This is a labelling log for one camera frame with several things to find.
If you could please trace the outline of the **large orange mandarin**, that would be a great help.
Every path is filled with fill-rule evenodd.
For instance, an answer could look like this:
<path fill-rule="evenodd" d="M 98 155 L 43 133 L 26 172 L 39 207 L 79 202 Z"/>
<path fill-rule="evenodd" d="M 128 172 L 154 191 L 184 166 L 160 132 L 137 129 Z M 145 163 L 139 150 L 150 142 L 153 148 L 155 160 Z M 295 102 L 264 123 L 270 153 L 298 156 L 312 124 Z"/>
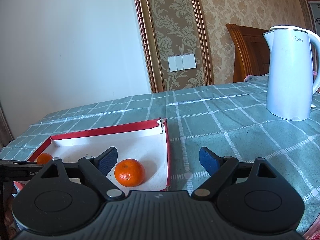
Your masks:
<path fill-rule="evenodd" d="M 145 169 L 139 161 L 125 159 L 116 165 L 114 177 L 120 185 L 125 187 L 139 186 L 145 180 Z"/>

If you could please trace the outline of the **small orange mandarin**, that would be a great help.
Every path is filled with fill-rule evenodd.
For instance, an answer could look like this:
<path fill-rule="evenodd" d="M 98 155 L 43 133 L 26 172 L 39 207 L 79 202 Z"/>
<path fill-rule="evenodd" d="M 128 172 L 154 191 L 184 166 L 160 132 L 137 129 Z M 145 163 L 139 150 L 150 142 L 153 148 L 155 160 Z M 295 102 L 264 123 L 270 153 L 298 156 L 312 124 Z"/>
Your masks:
<path fill-rule="evenodd" d="M 37 165 L 46 165 L 52 158 L 49 153 L 41 153 L 36 160 Z"/>

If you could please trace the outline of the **green plaid bedsheet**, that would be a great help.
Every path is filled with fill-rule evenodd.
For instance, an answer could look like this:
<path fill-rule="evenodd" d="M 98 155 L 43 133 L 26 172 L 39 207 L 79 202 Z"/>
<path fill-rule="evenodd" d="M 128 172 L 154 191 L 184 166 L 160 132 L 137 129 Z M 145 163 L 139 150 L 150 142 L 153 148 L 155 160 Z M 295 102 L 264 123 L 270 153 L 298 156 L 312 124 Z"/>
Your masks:
<path fill-rule="evenodd" d="M 193 190 L 207 177 L 199 163 L 206 146 L 240 161 L 267 159 L 305 203 L 298 232 L 319 215 L 319 94 L 304 121 L 289 121 L 265 107 L 267 81 L 203 86 L 129 96 L 61 110 L 32 124 L 1 150 L 1 158 L 25 160 L 50 135 L 166 118 L 173 189 Z"/>

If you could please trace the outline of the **red cardboard tray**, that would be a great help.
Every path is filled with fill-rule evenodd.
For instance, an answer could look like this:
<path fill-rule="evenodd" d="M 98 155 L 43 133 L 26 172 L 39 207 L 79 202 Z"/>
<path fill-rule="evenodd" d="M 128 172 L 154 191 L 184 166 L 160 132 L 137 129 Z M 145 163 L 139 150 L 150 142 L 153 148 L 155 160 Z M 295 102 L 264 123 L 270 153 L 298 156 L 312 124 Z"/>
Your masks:
<path fill-rule="evenodd" d="M 64 163 L 95 157 L 99 170 L 124 193 L 131 188 L 118 183 L 114 169 L 122 160 L 135 159 L 145 170 L 144 181 L 135 190 L 164 191 L 170 187 L 170 146 L 165 118 L 51 135 L 28 161 L 36 161 L 42 153 L 59 157 Z"/>

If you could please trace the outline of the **pink clothes by headboard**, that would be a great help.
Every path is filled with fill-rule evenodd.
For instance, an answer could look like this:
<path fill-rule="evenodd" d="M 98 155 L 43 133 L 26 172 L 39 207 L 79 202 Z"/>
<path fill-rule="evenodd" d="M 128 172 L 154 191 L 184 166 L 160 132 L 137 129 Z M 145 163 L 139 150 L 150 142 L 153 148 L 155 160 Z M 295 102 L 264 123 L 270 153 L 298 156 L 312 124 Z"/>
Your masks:
<path fill-rule="evenodd" d="M 245 82 L 263 81 L 268 80 L 268 74 L 264 75 L 247 75 L 244 79 Z"/>

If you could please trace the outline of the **white electric kettle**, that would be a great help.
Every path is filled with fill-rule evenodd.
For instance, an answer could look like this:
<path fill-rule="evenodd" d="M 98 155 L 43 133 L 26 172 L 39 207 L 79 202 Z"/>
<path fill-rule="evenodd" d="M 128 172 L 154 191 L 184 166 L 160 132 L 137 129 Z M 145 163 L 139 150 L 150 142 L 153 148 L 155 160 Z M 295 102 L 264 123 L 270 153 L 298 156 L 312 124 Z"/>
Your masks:
<path fill-rule="evenodd" d="M 286 120 L 309 117 L 313 94 L 319 89 L 319 75 L 313 77 L 311 46 L 319 53 L 319 36 L 290 25 L 271 27 L 263 33 L 270 50 L 267 110 Z"/>

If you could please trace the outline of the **pink towel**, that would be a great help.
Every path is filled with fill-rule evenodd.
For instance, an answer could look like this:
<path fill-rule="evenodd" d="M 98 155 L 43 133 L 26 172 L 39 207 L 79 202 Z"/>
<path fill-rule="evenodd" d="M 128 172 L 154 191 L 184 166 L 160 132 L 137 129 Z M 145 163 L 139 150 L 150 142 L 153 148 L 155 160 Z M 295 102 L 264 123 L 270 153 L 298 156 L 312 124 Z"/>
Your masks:
<path fill-rule="evenodd" d="M 313 224 L 303 236 L 306 240 L 320 240 L 320 226 Z"/>

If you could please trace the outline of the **white wall switch panel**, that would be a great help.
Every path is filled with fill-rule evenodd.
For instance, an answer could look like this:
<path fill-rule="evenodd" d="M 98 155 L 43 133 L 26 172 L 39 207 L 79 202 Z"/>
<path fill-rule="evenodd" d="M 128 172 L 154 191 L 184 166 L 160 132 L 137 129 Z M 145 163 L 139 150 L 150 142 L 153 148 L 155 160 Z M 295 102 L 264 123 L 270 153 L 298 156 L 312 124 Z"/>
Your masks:
<path fill-rule="evenodd" d="M 186 54 L 171 56 L 168 57 L 168 64 L 170 72 L 193 69 L 196 68 L 195 55 Z"/>

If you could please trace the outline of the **gold ornate wall frame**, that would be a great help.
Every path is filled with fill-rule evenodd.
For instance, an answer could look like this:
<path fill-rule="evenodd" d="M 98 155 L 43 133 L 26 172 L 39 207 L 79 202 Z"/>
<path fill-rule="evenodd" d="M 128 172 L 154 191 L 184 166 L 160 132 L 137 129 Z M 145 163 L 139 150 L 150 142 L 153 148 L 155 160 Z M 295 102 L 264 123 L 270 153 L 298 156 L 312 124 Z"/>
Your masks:
<path fill-rule="evenodd" d="M 153 93 L 214 84 L 201 0 L 135 0 Z M 195 67 L 171 71 L 169 58 L 193 55 Z"/>

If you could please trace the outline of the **framed wall picture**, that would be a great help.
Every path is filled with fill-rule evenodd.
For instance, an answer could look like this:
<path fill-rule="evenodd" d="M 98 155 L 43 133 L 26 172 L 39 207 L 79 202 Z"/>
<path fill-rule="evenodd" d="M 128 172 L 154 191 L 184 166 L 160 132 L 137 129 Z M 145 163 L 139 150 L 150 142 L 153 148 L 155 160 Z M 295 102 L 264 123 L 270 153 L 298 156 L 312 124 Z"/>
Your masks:
<path fill-rule="evenodd" d="M 320 3 L 319 2 L 309 2 L 311 13 L 313 16 L 313 21 L 315 24 L 316 34 L 319 35 L 320 32 Z"/>

